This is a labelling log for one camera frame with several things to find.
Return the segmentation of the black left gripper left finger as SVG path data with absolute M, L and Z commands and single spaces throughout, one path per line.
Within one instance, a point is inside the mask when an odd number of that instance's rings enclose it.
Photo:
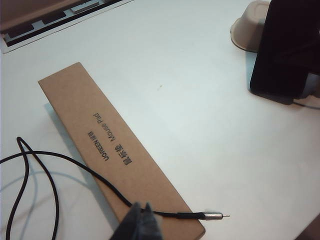
M 113 240 L 135 240 L 141 222 L 141 205 L 134 203 L 112 235 Z

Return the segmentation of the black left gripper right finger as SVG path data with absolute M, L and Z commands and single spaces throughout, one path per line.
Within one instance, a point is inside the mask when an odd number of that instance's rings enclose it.
M 141 240 L 162 240 L 163 235 L 151 205 L 147 202 L 140 220 Z

